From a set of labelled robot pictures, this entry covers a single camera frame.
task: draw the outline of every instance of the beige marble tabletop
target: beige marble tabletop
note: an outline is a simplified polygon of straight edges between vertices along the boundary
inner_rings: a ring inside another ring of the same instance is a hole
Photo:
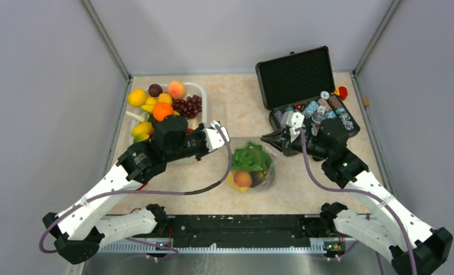
[[[348,148],[357,154],[381,180],[367,129],[348,73],[334,73],[335,85],[345,86],[349,92],[344,101],[347,109],[361,127],[358,135],[349,138]],[[184,76],[134,77],[131,90],[147,90],[153,83],[171,80],[195,82],[207,93],[210,117],[220,120],[227,127],[230,137],[258,137],[271,133],[268,111],[264,109],[257,76],[255,74],[209,74]],[[116,145],[114,159],[129,146],[131,118],[124,116]],[[277,154],[276,181],[266,191],[241,193],[228,182],[206,193],[192,196],[128,195],[110,214],[129,213],[136,207],[157,203],[168,214],[317,214],[325,202],[340,202],[358,213],[366,209],[349,194],[326,192],[315,186],[308,177],[301,154],[283,157]],[[321,162],[310,159],[317,179],[330,187],[337,187],[326,178]],[[167,166],[166,172],[156,176],[144,190],[192,191],[219,180],[225,173],[227,154],[223,148],[200,162],[184,166]]]

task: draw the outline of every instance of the robotic arm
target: robotic arm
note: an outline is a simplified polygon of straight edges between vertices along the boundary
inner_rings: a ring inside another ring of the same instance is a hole
[[[201,124],[187,134],[184,117],[166,117],[156,125],[151,139],[129,146],[107,175],[74,205],[58,214],[44,216],[43,223],[49,227],[73,207],[81,205],[50,231],[56,239],[54,245],[58,253],[70,263],[78,264],[109,243],[137,234],[161,234],[166,230],[167,216],[158,205],[149,205],[129,215],[102,219],[126,194],[88,200],[104,193],[140,190],[154,176],[164,172],[168,162],[191,156],[200,160],[225,144],[219,131],[229,141],[227,130],[218,121],[210,126],[205,128]]]
[[[323,120],[316,136],[304,136],[299,135],[304,119],[301,113],[286,112],[281,124],[283,128],[261,140],[284,155],[305,149],[315,160],[324,160],[322,170],[341,189],[332,190],[314,180],[315,183],[327,191],[351,192],[383,225],[358,216],[341,203],[326,203],[320,214],[325,227],[318,228],[319,232],[335,231],[358,239],[390,261],[401,275],[412,273],[407,234],[417,274],[432,274],[448,258],[453,240],[450,232],[444,227],[433,229],[418,219],[377,181],[367,165],[347,149],[348,134],[341,120]]]

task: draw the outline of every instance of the white wall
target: white wall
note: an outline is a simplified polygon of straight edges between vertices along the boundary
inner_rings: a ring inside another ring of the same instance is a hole
[[[454,236],[454,0],[403,2],[361,83],[400,200]]]
[[[132,74],[254,72],[327,45],[355,68],[392,0],[92,0]]]
[[[64,274],[41,218],[99,179],[125,87],[79,1],[0,0],[0,274]]]

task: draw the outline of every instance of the black case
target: black case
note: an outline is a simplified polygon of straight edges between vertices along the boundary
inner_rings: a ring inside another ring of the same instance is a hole
[[[264,108],[270,110],[269,123],[274,130],[281,127],[274,117],[276,111],[295,104],[318,101],[321,91],[331,93],[335,90],[327,46],[301,53],[291,52],[287,56],[259,62],[256,64],[256,73]],[[361,128],[343,101],[337,98],[354,124],[354,129],[347,130],[349,136],[355,136]]]

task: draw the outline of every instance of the orange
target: orange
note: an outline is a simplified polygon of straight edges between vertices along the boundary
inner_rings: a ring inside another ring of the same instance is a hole
[[[152,109],[152,116],[157,121],[163,121],[165,117],[173,115],[174,113],[175,111],[173,111],[173,107],[170,106],[168,103],[164,102],[158,102],[156,105],[154,105],[154,108]]]

